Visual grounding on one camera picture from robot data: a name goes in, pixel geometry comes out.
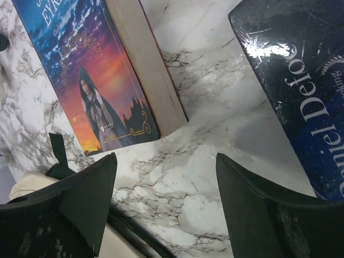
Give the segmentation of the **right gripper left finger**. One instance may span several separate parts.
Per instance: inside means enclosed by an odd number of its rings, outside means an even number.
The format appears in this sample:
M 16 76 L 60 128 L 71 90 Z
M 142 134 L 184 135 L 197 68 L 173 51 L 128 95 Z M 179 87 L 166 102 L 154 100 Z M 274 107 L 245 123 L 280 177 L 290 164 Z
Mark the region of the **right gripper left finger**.
M 1 205 L 1 257 L 98 257 L 116 178 L 111 153 Z

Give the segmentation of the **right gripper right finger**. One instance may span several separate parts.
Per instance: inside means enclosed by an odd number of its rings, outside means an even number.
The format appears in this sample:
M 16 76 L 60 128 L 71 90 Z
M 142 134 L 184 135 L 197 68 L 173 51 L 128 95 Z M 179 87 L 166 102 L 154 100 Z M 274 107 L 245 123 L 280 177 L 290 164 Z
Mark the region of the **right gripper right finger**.
M 343 257 L 343 202 L 311 197 L 216 156 L 234 257 Z

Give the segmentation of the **beige student backpack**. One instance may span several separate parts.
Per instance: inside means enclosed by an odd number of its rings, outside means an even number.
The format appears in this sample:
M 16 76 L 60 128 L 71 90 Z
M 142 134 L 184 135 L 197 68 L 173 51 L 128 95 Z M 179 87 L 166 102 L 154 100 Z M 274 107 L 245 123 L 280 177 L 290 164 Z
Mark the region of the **beige student backpack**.
M 75 174 L 73 170 L 68 168 L 63 136 L 50 133 L 49 138 L 58 163 L 44 174 L 26 173 L 12 187 L 9 195 L 10 200 L 38 191 Z M 169 248 L 113 202 L 110 203 L 99 256 L 175 257 Z

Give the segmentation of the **Jane Eyre blue book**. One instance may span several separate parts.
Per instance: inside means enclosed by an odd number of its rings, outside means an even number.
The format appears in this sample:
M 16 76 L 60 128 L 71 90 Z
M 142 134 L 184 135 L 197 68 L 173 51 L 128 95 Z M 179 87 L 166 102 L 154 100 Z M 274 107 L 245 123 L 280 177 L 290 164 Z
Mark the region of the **Jane Eyre blue book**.
M 140 1 L 14 1 L 85 155 L 188 119 Z

